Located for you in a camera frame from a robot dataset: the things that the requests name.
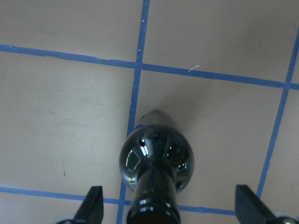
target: floor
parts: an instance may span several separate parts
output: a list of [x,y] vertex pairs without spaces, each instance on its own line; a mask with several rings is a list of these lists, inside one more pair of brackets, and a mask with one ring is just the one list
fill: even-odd
[[54,223],[102,185],[102,223],[124,224],[133,193],[118,156],[153,110],[193,148],[182,224],[238,223],[236,184],[298,217],[298,11],[296,0],[2,2],[2,222]]

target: tile floor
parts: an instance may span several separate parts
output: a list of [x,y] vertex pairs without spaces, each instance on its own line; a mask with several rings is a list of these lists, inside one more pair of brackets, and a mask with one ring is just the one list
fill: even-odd
[[152,110],[194,151],[182,224],[238,223],[240,183],[299,216],[298,11],[295,0],[3,2],[1,220],[50,224],[102,185],[103,223],[124,224],[133,193],[118,156]]

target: metal screw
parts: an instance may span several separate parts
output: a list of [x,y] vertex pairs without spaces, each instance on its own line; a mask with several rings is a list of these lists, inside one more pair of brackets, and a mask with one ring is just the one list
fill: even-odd
[[286,218],[283,220],[284,224],[296,224],[295,221],[291,218]]

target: tile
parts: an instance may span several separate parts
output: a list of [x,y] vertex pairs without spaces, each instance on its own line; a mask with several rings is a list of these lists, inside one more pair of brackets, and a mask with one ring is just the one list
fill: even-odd
[[136,118],[153,110],[168,113],[193,148],[194,173],[178,194],[179,205],[233,210],[236,184],[257,189],[281,93],[142,71]]
[[[46,198],[0,193],[1,221],[3,223],[54,224],[56,221],[71,218],[77,212],[82,201]],[[117,205],[104,204],[102,223],[115,223]]]
[[134,71],[0,53],[1,186],[119,198]]
[[285,104],[262,200],[273,211],[299,216],[299,92],[291,90]]
[[0,44],[135,61],[142,1],[3,2]]
[[143,61],[284,81],[298,11],[293,0],[151,1]]
[[[125,206],[122,223],[126,223],[127,214],[130,207]],[[235,216],[226,216],[218,214],[206,214],[199,212],[180,211],[180,218],[182,224],[198,224],[198,223],[226,223],[239,224]]]
[[299,59],[298,59],[298,56],[297,56],[297,61],[294,65],[294,73],[293,73],[292,83],[299,83]]

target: small crumb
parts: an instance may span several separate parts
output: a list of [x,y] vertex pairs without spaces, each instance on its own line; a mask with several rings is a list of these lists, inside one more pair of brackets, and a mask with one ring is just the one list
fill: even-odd
[[199,67],[199,65],[196,65],[195,67],[191,68],[188,72],[192,71],[193,69]]

